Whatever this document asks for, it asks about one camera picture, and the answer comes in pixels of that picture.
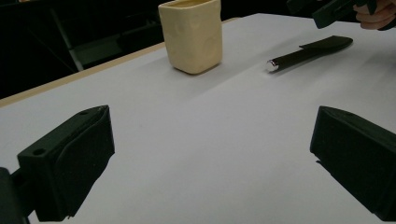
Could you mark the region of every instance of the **black knife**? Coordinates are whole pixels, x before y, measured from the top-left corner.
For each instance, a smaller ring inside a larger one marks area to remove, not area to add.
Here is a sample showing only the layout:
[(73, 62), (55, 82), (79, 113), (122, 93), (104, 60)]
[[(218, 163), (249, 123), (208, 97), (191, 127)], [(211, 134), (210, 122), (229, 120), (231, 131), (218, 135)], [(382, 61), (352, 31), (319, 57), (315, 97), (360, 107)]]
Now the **black knife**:
[(308, 59), (313, 59), (315, 57), (345, 49), (350, 46), (352, 42), (352, 38), (332, 35), (325, 39), (307, 45), (302, 45), (300, 46), (300, 48), (302, 48), (301, 50), (295, 51), (291, 54), (269, 60), (265, 65), (265, 68), (269, 72), (280, 71)]

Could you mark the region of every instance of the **black object in hand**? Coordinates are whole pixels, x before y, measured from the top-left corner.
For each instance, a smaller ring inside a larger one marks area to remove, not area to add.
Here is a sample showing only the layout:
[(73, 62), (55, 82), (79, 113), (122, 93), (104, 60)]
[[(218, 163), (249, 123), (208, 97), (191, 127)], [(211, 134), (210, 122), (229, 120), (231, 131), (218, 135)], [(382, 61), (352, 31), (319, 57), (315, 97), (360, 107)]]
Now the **black object in hand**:
[[(290, 13), (295, 14), (315, 1), (316, 0), (288, 0), (287, 6)], [(367, 5), (371, 15), (373, 15), (376, 10), (376, 0), (332, 0), (324, 7), (315, 11), (312, 14), (312, 18), (314, 19), (316, 26), (321, 29), (351, 13), (353, 11), (353, 6), (355, 5), (358, 7)], [(378, 30), (385, 31), (395, 26), (396, 19)]]

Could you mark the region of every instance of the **knife handle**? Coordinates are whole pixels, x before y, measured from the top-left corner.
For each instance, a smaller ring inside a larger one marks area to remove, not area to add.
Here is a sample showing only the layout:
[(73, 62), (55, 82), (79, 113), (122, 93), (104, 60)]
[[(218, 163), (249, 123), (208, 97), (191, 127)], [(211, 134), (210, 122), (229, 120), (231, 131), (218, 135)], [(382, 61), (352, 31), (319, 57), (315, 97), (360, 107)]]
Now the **knife handle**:
[(269, 60), (267, 65), (265, 65), (265, 68), (269, 72), (279, 71), (318, 56), (320, 53), (321, 51), (317, 49), (301, 49), (273, 60)]

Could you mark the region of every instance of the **knife blade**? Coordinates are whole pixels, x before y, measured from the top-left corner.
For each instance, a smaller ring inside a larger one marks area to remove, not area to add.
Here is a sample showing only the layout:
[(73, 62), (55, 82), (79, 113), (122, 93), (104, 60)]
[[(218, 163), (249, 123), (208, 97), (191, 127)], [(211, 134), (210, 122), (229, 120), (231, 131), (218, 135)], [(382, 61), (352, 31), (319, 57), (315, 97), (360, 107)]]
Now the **knife blade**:
[(334, 53), (338, 50), (345, 49), (353, 42), (352, 38), (332, 35), (319, 41), (302, 45), (300, 50), (293, 53), (269, 60), (265, 68), (269, 72), (276, 72), (297, 63), (302, 63), (308, 59)]

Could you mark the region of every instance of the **cup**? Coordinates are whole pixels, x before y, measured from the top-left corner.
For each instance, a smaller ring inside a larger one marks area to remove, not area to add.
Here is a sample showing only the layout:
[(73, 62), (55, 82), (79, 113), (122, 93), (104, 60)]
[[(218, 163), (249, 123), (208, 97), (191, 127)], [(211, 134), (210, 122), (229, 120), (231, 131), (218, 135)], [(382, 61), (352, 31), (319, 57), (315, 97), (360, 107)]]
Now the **cup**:
[(220, 63), (220, 0), (176, 0), (158, 9), (170, 64), (197, 75)]

